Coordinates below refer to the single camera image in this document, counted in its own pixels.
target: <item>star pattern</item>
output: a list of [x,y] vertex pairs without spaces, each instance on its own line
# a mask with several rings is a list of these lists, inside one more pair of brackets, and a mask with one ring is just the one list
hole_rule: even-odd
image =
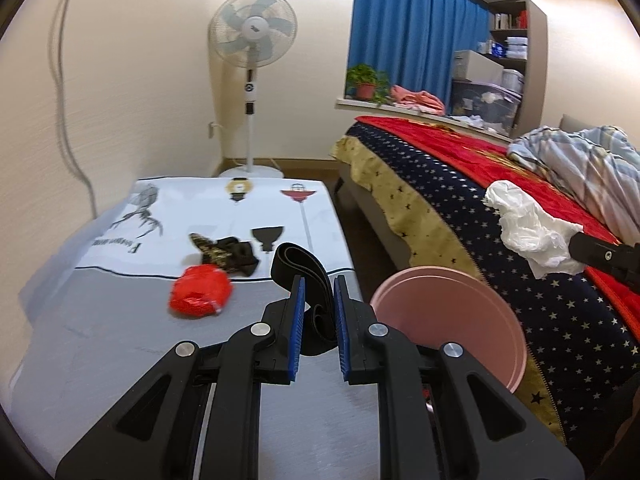
[[[486,282],[516,313],[566,436],[579,433],[591,412],[640,368],[640,342],[607,297],[586,274],[534,279],[527,261],[500,240],[499,217],[484,206],[484,189],[463,173],[374,126],[356,123],[347,134],[379,156],[455,232]],[[407,190],[400,193],[403,200]],[[546,396],[532,397],[539,404]]]

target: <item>blue curtain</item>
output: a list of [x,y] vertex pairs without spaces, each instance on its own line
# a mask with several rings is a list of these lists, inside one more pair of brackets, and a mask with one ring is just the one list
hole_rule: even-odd
[[479,0],[354,0],[349,66],[366,63],[448,104],[453,53],[487,40],[489,15]]

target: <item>wooden floor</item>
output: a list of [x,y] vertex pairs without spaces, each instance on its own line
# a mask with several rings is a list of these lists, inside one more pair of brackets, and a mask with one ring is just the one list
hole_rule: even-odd
[[380,283],[396,272],[396,266],[347,189],[343,187],[337,197],[334,195],[334,186],[338,180],[337,170],[283,170],[286,178],[321,180],[331,192],[360,283],[362,299],[368,302]]

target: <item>green plant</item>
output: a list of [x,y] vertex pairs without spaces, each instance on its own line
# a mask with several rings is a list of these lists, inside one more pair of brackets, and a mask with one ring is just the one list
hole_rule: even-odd
[[371,100],[377,104],[389,102],[389,78],[383,70],[376,71],[366,63],[360,63],[347,70],[347,90],[362,84],[376,86],[376,92]]

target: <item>red blanket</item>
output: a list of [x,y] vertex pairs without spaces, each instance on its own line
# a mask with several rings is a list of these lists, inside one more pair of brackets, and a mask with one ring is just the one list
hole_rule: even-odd
[[[394,134],[436,156],[484,188],[496,180],[509,180],[529,193],[550,215],[583,225],[588,235],[618,243],[604,225],[574,200],[507,159],[505,148],[448,128],[404,118],[360,116],[356,120]],[[585,272],[620,313],[634,336],[640,339],[640,295],[597,269],[587,267]]]

